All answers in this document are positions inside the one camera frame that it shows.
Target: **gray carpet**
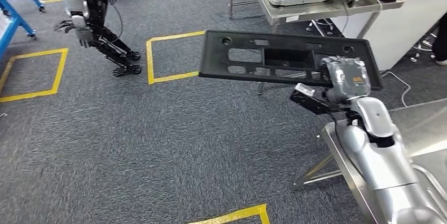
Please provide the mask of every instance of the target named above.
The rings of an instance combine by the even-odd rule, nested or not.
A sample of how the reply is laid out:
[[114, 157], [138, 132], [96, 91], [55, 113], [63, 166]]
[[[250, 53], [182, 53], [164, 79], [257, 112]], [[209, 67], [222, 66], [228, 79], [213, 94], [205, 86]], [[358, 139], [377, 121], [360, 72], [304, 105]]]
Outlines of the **gray carpet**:
[[[31, 1], [14, 2], [37, 30], [19, 30], [2, 59], [69, 49], [54, 95], [0, 103], [0, 219], [2, 223], [190, 223], [267, 204], [270, 223], [361, 223], [341, 178], [289, 193], [291, 178], [327, 151], [316, 138], [329, 121], [293, 104], [290, 86], [188, 79], [148, 85], [145, 42], [206, 29], [268, 32], [258, 5], [228, 0], [118, 0], [122, 39], [143, 56], [138, 76], [115, 78], [115, 66], [74, 34], [52, 30], [62, 2], [41, 14]], [[111, 9], [108, 27], [119, 32]], [[280, 33], [308, 34], [307, 23]], [[156, 77], [198, 69], [201, 37], [153, 44]], [[58, 56], [16, 61], [6, 94], [45, 90]], [[407, 104], [447, 97], [447, 70], [425, 57], [393, 70], [412, 86]], [[405, 86], [386, 76], [373, 95], [401, 107]], [[232, 223], [260, 223], [250, 217]]]

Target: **robot leg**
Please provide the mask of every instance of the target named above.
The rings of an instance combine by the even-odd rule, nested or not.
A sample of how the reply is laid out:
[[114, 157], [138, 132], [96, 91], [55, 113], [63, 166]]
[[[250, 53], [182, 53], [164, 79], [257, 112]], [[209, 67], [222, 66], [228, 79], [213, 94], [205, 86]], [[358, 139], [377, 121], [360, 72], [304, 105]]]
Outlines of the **robot leg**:
[[102, 38], [109, 42], [109, 45], [123, 51], [122, 55], [128, 60], [139, 60], [140, 52], [132, 51], [124, 42], [122, 42], [116, 34], [106, 27], [102, 27]]
[[94, 45], [101, 53], [105, 55], [105, 58], [119, 67], [113, 70], [113, 75], [116, 77], [124, 75], [138, 75], [141, 73], [141, 67], [131, 64], [123, 55], [118, 53], [114, 48], [107, 43], [99, 43]]

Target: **metal table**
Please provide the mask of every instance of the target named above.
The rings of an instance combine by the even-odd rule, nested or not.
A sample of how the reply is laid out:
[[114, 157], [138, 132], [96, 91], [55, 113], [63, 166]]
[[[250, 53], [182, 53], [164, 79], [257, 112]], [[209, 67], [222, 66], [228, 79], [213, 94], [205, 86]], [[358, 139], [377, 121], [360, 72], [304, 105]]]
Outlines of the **metal table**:
[[[328, 0], [322, 3], [301, 4], [292, 6], [277, 7], [268, 0], [256, 0], [233, 3], [230, 0], [229, 15], [232, 16], [232, 7], [237, 5], [251, 4], [259, 2], [267, 21], [270, 25], [280, 25], [285, 23], [318, 20], [321, 18], [330, 18], [346, 16], [346, 10], [343, 3], [337, 0]], [[382, 3], [383, 9], [396, 9], [402, 6], [405, 0], [397, 0], [392, 3]], [[347, 9], [348, 15], [368, 12], [378, 12], [380, 4], [376, 0], [359, 0], [354, 6]]]
[[[390, 115], [401, 131], [406, 153], [412, 159], [427, 198], [447, 219], [447, 99], [391, 110]], [[334, 123], [329, 123], [322, 134], [332, 132], [333, 128]], [[373, 192], [346, 156], [337, 137], [331, 134], [323, 138], [330, 154], [309, 168], [299, 180], [308, 184], [343, 175], [366, 221], [386, 223]], [[312, 177], [332, 159], [340, 170]]]

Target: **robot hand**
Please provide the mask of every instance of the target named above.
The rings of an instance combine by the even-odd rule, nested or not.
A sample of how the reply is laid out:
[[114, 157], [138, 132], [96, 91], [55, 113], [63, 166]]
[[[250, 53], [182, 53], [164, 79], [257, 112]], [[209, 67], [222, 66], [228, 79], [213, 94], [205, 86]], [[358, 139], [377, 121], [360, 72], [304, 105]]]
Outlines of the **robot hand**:
[[65, 33], [75, 29], [76, 37], [79, 39], [79, 43], [81, 46], [90, 47], [92, 46], [92, 42], [94, 42], [93, 32], [90, 27], [85, 24], [81, 26], [75, 26], [73, 20], [64, 20], [55, 26], [55, 31], [60, 32], [61, 30], [65, 30]]

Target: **black humanoid robot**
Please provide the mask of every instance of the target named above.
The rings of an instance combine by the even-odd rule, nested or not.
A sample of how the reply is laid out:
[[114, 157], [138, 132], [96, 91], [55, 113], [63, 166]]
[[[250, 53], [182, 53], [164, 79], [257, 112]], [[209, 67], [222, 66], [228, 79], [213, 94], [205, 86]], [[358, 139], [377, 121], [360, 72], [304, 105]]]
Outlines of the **black humanoid robot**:
[[139, 52], [131, 50], [111, 30], [104, 26], [109, 3], [114, 7], [115, 0], [64, 0], [65, 10], [71, 17], [62, 21], [57, 30], [69, 32], [75, 29], [76, 35], [85, 47], [96, 47], [105, 58], [119, 67], [113, 71], [116, 77], [140, 74], [141, 67], [129, 60], [140, 59]]

